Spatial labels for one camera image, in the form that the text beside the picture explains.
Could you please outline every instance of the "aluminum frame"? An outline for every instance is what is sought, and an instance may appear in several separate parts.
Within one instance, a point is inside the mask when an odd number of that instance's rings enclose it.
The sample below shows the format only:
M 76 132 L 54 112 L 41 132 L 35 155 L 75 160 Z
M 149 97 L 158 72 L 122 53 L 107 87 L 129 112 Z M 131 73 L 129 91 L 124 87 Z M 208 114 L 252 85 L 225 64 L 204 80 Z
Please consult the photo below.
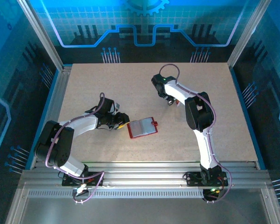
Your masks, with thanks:
M 43 27 L 42 23 L 40 22 L 39 18 L 36 15 L 35 10 L 31 6 L 29 1 L 26 0 L 17 0 L 20 7 L 22 8 L 24 14 L 26 15 L 27 19 L 29 20 L 33 30 L 37 34 L 38 38 L 42 42 L 44 48 L 46 49 L 49 57 L 53 61 L 54 65 L 58 69 L 58 71 L 63 70 L 63 62 L 59 57 L 49 35 L 47 34 L 45 28 Z
M 256 9 L 254 10 L 252 16 L 250 17 L 241 37 L 238 40 L 237 45 L 235 46 L 233 52 L 231 53 L 227 64 L 230 69 L 232 69 L 243 52 L 245 46 L 247 45 L 250 37 L 254 33 L 257 25 L 259 24 L 262 16 L 266 12 L 267 7 L 271 3 L 271 0 L 260 0 Z
M 105 171 L 104 184 L 96 198 L 129 198 L 133 192 L 152 192 L 149 198 L 201 197 L 203 187 L 187 187 L 182 175 L 200 171 L 198 162 L 95 162 L 86 163 L 90 171 Z M 267 170 L 258 170 L 255 162 L 223 162 L 232 173 L 232 189 L 261 189 L 271 223 L 280 224 L 280 207 Z M 6 224 L 19 223 L 27 198 L 69 198 L 72 187 L 62 187 L 58 171 L 37 162 L 33 170 L 24 170 L 7 217 Z

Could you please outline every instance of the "vent slot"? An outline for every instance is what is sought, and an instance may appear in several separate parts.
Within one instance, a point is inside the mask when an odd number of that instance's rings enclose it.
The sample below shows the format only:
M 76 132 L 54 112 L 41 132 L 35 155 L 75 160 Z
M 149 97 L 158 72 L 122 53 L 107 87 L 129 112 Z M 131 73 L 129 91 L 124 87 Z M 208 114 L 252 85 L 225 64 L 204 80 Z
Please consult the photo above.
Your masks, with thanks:
M 73 189 L 29 191 L 30 198 L 72 198 Z M 202 189 L 98 189 L 94 198 L 203 198 Z

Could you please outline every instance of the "blue wall panel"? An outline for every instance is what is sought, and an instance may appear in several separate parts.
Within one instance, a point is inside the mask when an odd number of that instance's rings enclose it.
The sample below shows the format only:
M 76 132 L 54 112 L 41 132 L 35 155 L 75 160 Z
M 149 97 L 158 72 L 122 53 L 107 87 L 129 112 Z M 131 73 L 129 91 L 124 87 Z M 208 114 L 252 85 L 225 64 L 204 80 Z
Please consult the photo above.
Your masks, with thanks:
M 247 110 L 266 168 L 280 179 L 280 0 L 269 5 L 234 71 L 241 91 L 257 87 Z
M 123 62 L 190 62 L 197 47 L 199 52 L 203 51 L 201 47 L 210 47 L 214 49 L 209 51 L 209 62 L 226 62 L 257 3 L 32 1 L 64 63 L 102 63 L 103 47 L 118 48 Z M 153 53 L 156 51 L 166 57 L 157 56 Z M 130 53 L 136 53 L 138 60 Z
M 0 0 L 0 224 L 31 150 L 56 68 L 16 0 Z

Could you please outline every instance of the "gear graphic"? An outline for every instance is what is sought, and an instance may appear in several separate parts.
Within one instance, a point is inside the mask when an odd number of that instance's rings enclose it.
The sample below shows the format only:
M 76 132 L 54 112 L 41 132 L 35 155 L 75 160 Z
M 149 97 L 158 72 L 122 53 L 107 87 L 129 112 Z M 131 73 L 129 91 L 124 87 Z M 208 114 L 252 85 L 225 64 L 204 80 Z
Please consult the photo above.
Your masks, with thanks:
M 18 13 L 19 4 L 17 0 L 0 0 L 0 14 L 8 23 L 12 23 Z
M 131 13 L 136 13 L 138 16 L 153 15 L 159 13 L 159 9 L 164 9 L 164 5 L 168 4 L 169 0 L 122 0 L 122 4 Z

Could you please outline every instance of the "enclosure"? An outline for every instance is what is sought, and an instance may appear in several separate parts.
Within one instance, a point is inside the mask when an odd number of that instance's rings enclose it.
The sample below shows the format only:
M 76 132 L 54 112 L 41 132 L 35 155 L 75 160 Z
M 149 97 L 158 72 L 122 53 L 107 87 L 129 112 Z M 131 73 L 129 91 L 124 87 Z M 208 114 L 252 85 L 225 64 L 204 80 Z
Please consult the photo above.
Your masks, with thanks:
M 214 208 L 189 196 L 201 189 L 182 178 L 201 156 L 183 105 L 169 107 L 151 84 L 167 63 L 217 112 L 216 156 L 235 185 Z M 95 197 L 75 206 L 72 188 L 34 149 L 47 121 L 83 114 L 100 92 L 131 121 L 154 117 L 158 133 L 130 139 L 124 127 L 75 138 L 71 155 L 106 171 Z M 280 0 L 0 0 L 0 223 L 280 223 L 276 180 Z M 102 217 L 102 208 L 116 210 Z

